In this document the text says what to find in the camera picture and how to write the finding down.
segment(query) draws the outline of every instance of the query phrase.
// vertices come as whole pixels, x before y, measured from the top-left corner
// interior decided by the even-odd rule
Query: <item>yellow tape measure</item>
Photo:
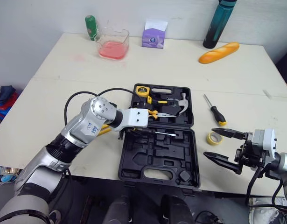
[[[207,142],[212,145],[212,146],[216,146],[219,145],[222,142],[222,136],[220,134],[217,134],[216,132],[210,132],[207,135]]]
[[[137,85],[136,86],[136,94],[140,97],[145,97],[147,98],[148,95],[149,95],[149,91],[150,91],[150,88],[149,87],[146,87],[146,86],[140,86],[140,85]]]

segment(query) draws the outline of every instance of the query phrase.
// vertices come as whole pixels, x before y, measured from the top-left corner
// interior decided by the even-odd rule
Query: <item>tissue box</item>
[[[142,34],[142,46],[163,48],[167,25],[168,22],[165,21],[147,21]]]

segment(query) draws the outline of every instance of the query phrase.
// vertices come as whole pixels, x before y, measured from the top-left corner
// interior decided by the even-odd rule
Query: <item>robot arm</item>
[[[86,101],[60,134],[19,174],[15,196],[0,211],[0,223],[47,223],[47,201],[76,155],[108,124],[114,131],[125,127],[147,127],[148,110],[120,110],[103,97]]]
[[[242,173],[243,166],[248,166],[256,171],[256,178],[261,178],[263,174],[266,177],[280,180],[283,183],[284,195],[287,199],[287,153],[276,152],[276,141],[274,130],[269,128],[265,130],[255,130],[252,132],[238,132],[232,129],[214,128],[214,132],[228,138],[245,140],[241,148],[237,149],[235,162],[228,161],[228,157],[212,152],[203,154],[214,163],[224,168],[233,170],[236,174]],[[252,184],[249,184],[247,194],[250,194]]]

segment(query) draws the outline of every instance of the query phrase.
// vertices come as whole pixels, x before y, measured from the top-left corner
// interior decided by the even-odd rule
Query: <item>purple tissue box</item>
[[[165,31],[158,29],[145,29],[142,34],[142,46],[147,48],[163,48]]]

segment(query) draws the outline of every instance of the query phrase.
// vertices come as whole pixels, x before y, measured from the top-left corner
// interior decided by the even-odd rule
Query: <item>white wall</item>
[[[144,21],[169,22],[167,38],[203,40],[218,0],[0,0],[0,85],[24,88],[63,32],[85,33],[84,17],[141,36]],[[287,0],[238,0],[220,41],[287,51]]]

